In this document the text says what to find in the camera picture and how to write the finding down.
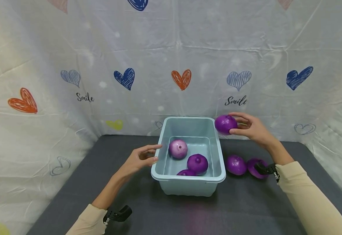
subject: onion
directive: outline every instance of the onion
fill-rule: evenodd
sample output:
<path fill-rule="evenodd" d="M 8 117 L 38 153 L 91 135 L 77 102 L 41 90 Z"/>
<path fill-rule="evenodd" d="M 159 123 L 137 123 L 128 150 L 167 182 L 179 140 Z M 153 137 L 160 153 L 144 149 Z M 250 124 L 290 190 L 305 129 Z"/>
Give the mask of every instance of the onion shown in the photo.
<path fill-rule="evenodd" d="M 188 146 L 181 139 L 176 139 L 172 141 L 168 147 L 168 150 L 172 157 L 177 159 L 183 159 L 188 153 Z"/>
<path fill-rule="evenodd" d="M 230 115 L 221 115 L 215 119 L 215 129 L 219 133 L 229 135 L 232 128 L 237 128 L 237 121 Z"/>
<path fill-rule="evenodd" d="M 254 168 L 254 165 L 257 163 L 262 163 L 264 166 L 267 166 L 267 163 L 264 160 L 258 158 L 252 158 L 247 162 L 248 171 L 256 178 L 264 179 L 267 178 L 269 175 L 261 175 L 258 171 Z"/>
<path fill-rule="evenodd" d="M 245 161 L 237 155 L 229 156 L 226 163 L 227 170 L 234 175 L 243 175 L 247 170 Z"/>
<path fill-rule="evenodd" d="M 178 176 L 197 176 L 197 174 L 194 171 L 191 171 L 189 169 L 185 169 L 177 173 Z"/>
<path fill-rule="evenodd" d="M 189 170 L 194 171 L 197 175 L 201 175 L 207 171 L 209 163 L 201 154 L 193 154 L 188 158 L 186 166 Z"/>

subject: hand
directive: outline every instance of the hand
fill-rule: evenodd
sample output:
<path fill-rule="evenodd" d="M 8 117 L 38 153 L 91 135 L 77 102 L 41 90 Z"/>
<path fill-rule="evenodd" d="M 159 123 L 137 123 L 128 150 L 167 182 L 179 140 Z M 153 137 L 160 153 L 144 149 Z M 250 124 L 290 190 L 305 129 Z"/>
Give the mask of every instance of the hand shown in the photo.
<path fill-rule="evenodd" d="M 146 145 L 138 149 L 134 149 L 126 160 L 126 162 L 120 167 L 116 172 L 119 178 L 124 178 L 128 180 L 134 173 L 139 171 L 139 169 L 144 166 L 151 166 L 158 161 L 157 156 L 152 156 L 155 154 L 156 149 L 160 149 L 161 144 L 156 145 Z"/>
<path fill-rule="evenodd" d="M 238 123 L 238 129 L 230 129 L 230 134 L 246 136 L 265 149 L 279 142 L 266 129 L 260 119 L 242 112 L 231 112 L 228 115 L 238 117 L 235 118 Z"/>

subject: table surface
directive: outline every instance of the table surface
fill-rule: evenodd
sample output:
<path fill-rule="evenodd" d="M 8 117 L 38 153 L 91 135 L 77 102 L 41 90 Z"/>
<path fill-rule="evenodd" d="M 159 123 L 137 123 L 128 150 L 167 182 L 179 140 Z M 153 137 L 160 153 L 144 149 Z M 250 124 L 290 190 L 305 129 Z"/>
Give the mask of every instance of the table surface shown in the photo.
<path fill-rule="evenodd" d="M 156 136 L 100 137 L 28 234 L 64 235 L 131 151 L 157 142 Z M 272 162 L 252 141 L 221 139 L 220 143 L 224 158 L 237 154 L 245 160 L 259 157 Z M 342 191 L 312 153 L 300 143 L 283 145 L 342 214 Z M 112 208 L 124 205 L 132 208 L 132 215 L 122 223 L 109 222 L 106 234 L 306 234 L 275 179 L 258 180 L 248 172 L 243 176 L 227 173 L 216 192 L 206 198 L 167 196 L 151 177 L 150 168 L 145 168 L 120 190 Z"/>

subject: finger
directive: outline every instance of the finger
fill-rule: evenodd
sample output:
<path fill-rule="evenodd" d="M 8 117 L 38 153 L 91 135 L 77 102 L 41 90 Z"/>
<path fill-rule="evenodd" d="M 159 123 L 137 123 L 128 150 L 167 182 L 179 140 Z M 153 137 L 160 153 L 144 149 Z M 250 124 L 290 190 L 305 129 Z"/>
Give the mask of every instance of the finger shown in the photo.
<path fill-rule="evenodd" d="M 256 119 L 252 115 L 246 114 L 244 112 L 231 112 L 228 115 L 235 116 L 235 117 L 242 117 L 242 118 L 247 119 L 249 121 L 255 121 L 255 119 Z"/>
<path fill-rule="evenodd" d="M 244 118 L 235 118 L 235 120 L 238 123 L 243 123 L 243 124 L 248 124 L 249 123 L 249 121 L 247 119 L 244 119 Z"/>
<path fill-rule="evenodd" d="M 230 129 L 230 134 L 243 135 L 248 137 L 248 130 L 243 129 Z"/>
<path fill-rule="evenodd" d="M 155 154 L 156 150 L 155 149 L 150 149 L 147 151 L 147 154 Z"/>
<path fill-rule="evenodd" d="M 151 166 L 158 161 L 158 157 L 151 157 L 146 160 L 141 161 L 142 166 Z"/>
<path fill-rule="evenodd" d="M 151 158 L 151 157 L 153 157 L 154 155 L 155 155 L 155 150 L 154 149 L 151 149 L 151 150 L 149 150 L 149 151 L 146 151 L 146 152 L 144 152 L 144 153 L 141 153 L 140 154 L 140 159 L 141 160 L 145 160 L 145 159 L 148 159 L 148 158 Z"/>
<path fill-rule="evenodd" d="M 150 150 L 147 150 L 147 151 L 144 151 L 143 153 L 141 153 L 141 154 L 155 154 L 155 149 L 150 149 Z"/>
<path fill-rule="evenodd" d="M 145 151 L 148 151 L 150 149 L 160 149 L 162 147 L 161 144 L 154 144 L 154 145 L 146 145 L 141 148 L 136 149 L 138 152 L 143 153 Z"/>
<path fill-rule="evenodd" d="M 246 130 L 246 129 L 249 129 L 249 126 L 247 126 L 247 125 L 238 125 L 237 128 L 242 129 L 242 130 Z"/>

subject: beige sleeve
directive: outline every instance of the beige sleeve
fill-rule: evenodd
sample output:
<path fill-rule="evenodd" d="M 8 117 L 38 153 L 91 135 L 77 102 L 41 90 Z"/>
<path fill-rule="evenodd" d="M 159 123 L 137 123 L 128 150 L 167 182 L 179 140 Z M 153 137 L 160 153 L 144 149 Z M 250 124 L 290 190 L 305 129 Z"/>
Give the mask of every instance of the beige sleeve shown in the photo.
<path fill-rule="evenodd" d="M 285 192 L 309 235 L 342 235 L 342 215 L 298 162 L 276 165 Z"/>
<path fill-rule="evenodd" d="M 66 235 L 102 235 L 106 230 L 103 223 L 107 211 L 100 210 L 91 204 L 80 214 Z"/>

